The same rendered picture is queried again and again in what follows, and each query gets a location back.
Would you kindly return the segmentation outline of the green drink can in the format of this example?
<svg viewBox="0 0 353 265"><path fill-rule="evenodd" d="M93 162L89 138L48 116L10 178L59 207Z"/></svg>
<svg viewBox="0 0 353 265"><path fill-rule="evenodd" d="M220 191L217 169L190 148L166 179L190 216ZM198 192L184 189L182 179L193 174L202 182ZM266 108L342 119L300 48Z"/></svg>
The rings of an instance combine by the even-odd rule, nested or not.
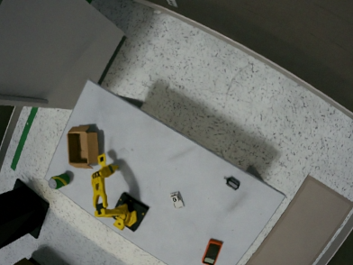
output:
<svg viewBox="0 0 353 265"><path fill-rule="evenodd" d="M68 174L63 173L54 177L51 177L48 181L48 185L51 189L59 189L67 186L70 182Z"/></svg>

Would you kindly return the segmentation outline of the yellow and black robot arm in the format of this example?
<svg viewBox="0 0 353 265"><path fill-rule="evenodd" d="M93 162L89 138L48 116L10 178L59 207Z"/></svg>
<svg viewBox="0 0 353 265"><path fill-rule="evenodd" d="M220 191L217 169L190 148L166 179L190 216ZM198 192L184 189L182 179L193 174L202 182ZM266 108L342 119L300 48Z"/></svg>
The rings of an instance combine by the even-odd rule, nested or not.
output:
<svg viewBox="0 0 353 265"><path fill-rule="evenodd" d="M114 209L106 209L108 207L107 195L105 192L104 176L107 175L106 170L99 169L91 175L91 183L93 187L93 206L96 209L95 217L117 218L114 225L122 229L125 225L131 227L137 222L137 211L129 213L127 204L117 206ZM103 199L103 203L98 204L99 197ZM121 209L121 210L120 210ZM126 210L126 211L125 211ZM126 220L125 220L126 219Z"/></svg>

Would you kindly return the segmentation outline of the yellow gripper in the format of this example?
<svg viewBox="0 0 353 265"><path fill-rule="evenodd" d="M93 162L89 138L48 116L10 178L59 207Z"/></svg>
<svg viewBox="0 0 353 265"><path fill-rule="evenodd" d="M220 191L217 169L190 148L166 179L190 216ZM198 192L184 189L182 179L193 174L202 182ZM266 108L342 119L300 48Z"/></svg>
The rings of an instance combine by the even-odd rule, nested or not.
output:
<svg viewBox="0 0 353 265"><path fill-rule="evenodd" d="M112 164L105 164L106 162L106 157L105 157L105 153L103 153L102 155L98 156L98 164L102 166L103 169L106 170L107 175L104 176L103 178L109 178L112 174L115 173L115 170L119 168L118 165L112 166Z"/></svg>

